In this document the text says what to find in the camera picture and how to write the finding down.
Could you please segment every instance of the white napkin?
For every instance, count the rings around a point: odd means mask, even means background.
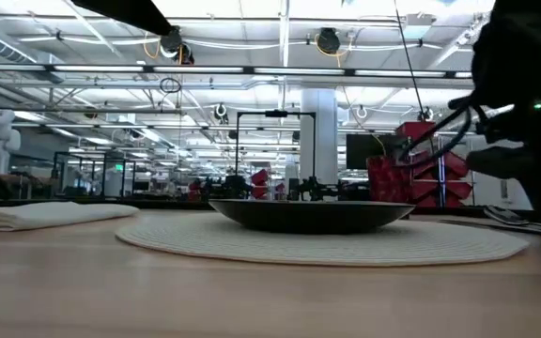
[[[73,202],[35,203],[20,207],[0,207],[0,231],[38,229],[125,217],[139,211],[136,207]]]

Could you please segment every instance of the ceiling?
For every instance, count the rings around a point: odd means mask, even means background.
[[[341,39],[344,53],[340,66],[344,69],[408,69],[406,51],[402,48],[397,26],[379,26],[379,21],[395,22],[394,0],[354,0],[343,5],[341,0],[289,1],[288,57],[282,59],[285,47],[280,45],[281,0],[154,0],[158,9],[172,24],[181,27],[181,35],[192,48],[196,66],[267,66],[296,68],[338,67],[336,57],[317,50],[314,36],[321,27],[334,27]],[[474,36],[486,20],[493,0],[398,0],[400,17],[414,14],[417,18],[431,16],[434,21],[423,34],[423,46],[416,38],[408,39],[407,49],[414,69],[469,71]],[[77,13],[87,24],[77,19]],[[114,22],[82,8],[72,8],[66,0],[0,0],[0,39],[27,54],[52,54],[67,64],[105,65],[172,65],[170,59],[156,53],[157,37],[149,35],[151,43],[143,43],[146,32]],[[0,56],[0,63],[10,63]],[[42,107],[32,99],[48,101],[53,95],[56,110],[97,107],[106,109],[157,109],[159,114],[134,115],[134,124],[173,126],[214,126],[219,121],[213,111],[219,103],[228,109],[229,124],[235,123],[237,110],[268,110],[282,104],[283,78],[252,75],[195,75],[174,76],[184,84],[182,94],[158,90],[164,75],[76,73],[56,74],[64,82],[51,82],[28,76],[26,73],[0,71],[0,106],[22,105],[25,110]],[[300,93],[306,87],[334,87],[340,108],[340,128],[389,130],[404,121],[415,120],[418,99],[434,112],[442,114],[448,100],[471,92],[471,80],[419,82],[419,98],[410,79],[394,82],[389,79],[323,78],[290,76],[287,79],[285,107],[298,111]],[[168,114],[181,108],[186,115],[179,123],[179,115]],[[361,108],[365,117],[356,121],[353,114]],[[117,122],[118,115],[99,115],[97,120],[82,114],[49,113],[43,119],[65,123],[103,124]],[[267,119],[247,115],[243,125],[299,127],[296,117]],[[67,129],[75,135],[112,138],[112,130],[93,131]],[[156,142],[155,147],[172,144],[189,149],[190,157],[225,157],[214,142],[228,142],[225,131],[154,131],[168,143]],[[115,140],[124,146],[152,146],[134,141],[119,130]],[[241,137],[244,143],[291,142],[291,132],[259,131]],[[69,142],[76,144],[75,139]],[[205,148],[213,150],[204,153]],[[252,152],[252,155],[274,156],[285,164],[285,156],[274,153]]]

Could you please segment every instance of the table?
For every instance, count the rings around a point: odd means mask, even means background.
[[[113,235],[193,212],[0,233],[0,337],[541,337],[541,237],[514,234],[531,248],[498,262],[363,269],[187,257]]]

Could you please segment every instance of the round placemat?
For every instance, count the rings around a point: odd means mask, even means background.
[[[129,225],[116,235],[174,254],[364,267],[483,262],[509,257],[528,246],[525,240],[495,231],[415,221],[396,221],[374,233],[346,236],[266,233],[246,229],[219,213]]]

